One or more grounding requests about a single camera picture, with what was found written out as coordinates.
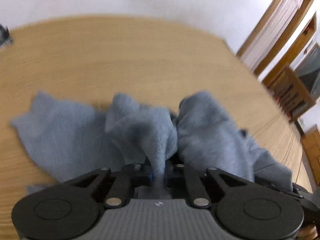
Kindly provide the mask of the wooden door frame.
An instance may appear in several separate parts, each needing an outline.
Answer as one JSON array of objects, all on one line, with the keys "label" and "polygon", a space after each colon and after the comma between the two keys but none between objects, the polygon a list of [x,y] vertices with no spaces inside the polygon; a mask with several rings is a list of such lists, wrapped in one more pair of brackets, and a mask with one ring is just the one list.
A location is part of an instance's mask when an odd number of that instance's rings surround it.
[{"label": "wooden door frame", "polygon": [[313,0],[273,0],[237,57],[259,76],[301,26]]}]

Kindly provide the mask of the black white plaid shirt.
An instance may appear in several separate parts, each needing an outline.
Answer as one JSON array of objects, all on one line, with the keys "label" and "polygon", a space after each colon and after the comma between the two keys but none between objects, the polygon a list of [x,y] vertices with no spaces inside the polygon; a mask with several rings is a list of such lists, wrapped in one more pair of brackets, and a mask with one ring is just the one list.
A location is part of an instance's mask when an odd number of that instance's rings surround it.
[{"label": "black white plaid shirt", "polygon": [[0,25],[0,47],[6,47],[13,43],[13,39],[10,36],[9,29]]}]

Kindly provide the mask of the grey hoodie red print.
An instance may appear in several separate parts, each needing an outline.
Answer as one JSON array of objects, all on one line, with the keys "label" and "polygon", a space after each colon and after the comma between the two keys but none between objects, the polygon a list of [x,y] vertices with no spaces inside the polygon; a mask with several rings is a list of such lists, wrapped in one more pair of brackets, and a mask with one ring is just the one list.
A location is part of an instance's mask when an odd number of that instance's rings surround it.
[{"label": "grey hoodie red print", "polygon": [[184,98],[178,115],[118,93],[105,112],[38,93],[30,110],[11,121],[31,160],[60,182],[101,167],[119,171],[149,161],[156,179],[146,193],[163,192],[165,162],[178,154],[204,174],[217,167],[248,181],[292,191],[292,173],[261,148],[205,91]]}]

